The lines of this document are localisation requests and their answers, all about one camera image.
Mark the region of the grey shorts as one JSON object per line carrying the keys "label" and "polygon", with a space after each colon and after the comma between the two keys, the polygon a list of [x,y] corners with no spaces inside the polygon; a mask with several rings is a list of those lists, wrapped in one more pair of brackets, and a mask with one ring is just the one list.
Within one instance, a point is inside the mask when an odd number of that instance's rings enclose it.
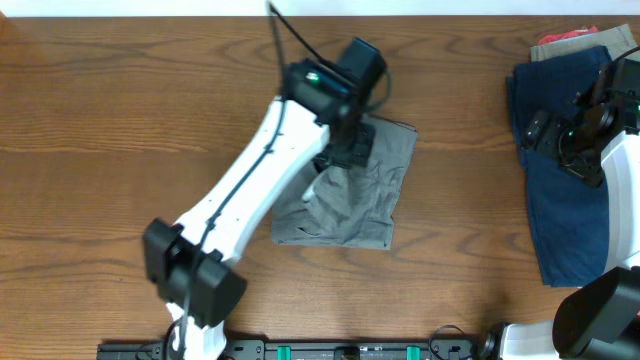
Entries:
{"label": "grey shorts", "polygon": [[308,163],[272,207],[271,240],[281,245],[389,250],[392,214],[418,139],[413,126],[366,117],[376,130],[368,165],[324,170]]}

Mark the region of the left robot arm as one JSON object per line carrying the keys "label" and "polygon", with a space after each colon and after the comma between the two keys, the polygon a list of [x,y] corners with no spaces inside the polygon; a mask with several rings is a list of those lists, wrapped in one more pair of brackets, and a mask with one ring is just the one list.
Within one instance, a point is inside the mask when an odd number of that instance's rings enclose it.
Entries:
{"label": "left robot arm", "polygon": [[316,55],[285,66],[279,95],[219,182],[174,223],[146,227],[146,277],[173,316],[165,358],[222,354],[223,323],[247,288],[233,269],[256,227],[306,165],[366,166],[375,131],[361,118],[385,71],[380,51],[359,38],[335,62]]}

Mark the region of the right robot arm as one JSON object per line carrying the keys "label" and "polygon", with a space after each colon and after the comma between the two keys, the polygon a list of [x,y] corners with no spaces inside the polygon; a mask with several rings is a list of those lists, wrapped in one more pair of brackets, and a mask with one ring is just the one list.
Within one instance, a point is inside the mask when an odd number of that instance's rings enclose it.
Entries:
{"label": "right robot arm", "polygon": [[506,323],[481,359],[639,355],[639,64],[597,46],[517,65],[507,80],[543,282],[570,294],[549,321]]}

